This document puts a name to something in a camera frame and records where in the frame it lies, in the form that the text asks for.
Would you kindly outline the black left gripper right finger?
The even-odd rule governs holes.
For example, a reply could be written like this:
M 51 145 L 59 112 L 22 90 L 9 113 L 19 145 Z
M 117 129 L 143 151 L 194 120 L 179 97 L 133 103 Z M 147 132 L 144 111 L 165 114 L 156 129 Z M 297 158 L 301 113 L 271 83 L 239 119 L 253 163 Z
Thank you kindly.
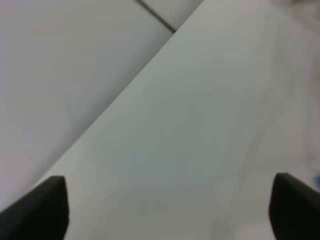
M 268 215 L 276 240 L 320 238 L 320 193 L 289 173 L 275 175 Z

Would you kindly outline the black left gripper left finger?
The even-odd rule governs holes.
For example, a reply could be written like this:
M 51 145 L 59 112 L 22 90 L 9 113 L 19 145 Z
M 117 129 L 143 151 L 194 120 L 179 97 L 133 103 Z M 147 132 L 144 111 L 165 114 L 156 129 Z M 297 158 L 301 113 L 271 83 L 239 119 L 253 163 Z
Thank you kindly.
M 70 222 L 64 176 L 51 176 L 0 212 L 2 240 L 63 240 Z

